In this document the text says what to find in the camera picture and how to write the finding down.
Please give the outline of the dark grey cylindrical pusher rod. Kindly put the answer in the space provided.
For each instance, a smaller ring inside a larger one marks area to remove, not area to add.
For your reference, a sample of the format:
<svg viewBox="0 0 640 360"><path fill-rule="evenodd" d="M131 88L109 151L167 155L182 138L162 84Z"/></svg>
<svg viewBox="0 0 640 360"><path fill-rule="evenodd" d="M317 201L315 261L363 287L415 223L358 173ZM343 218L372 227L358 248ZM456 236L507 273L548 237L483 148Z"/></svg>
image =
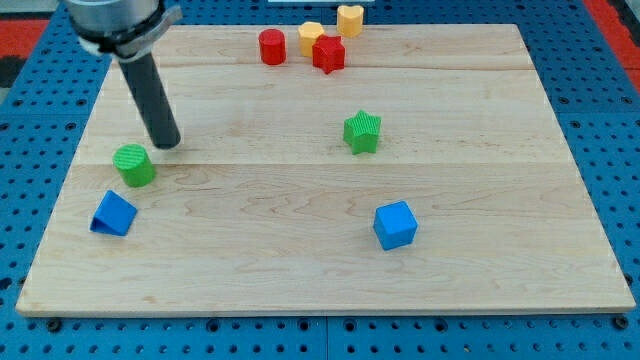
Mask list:
<svg viewBox="0 0 640 360"><path fill-rule="evenodd" d="M152 144L163 150L176 147L181 134L152 54L119 66Z"/></svg>

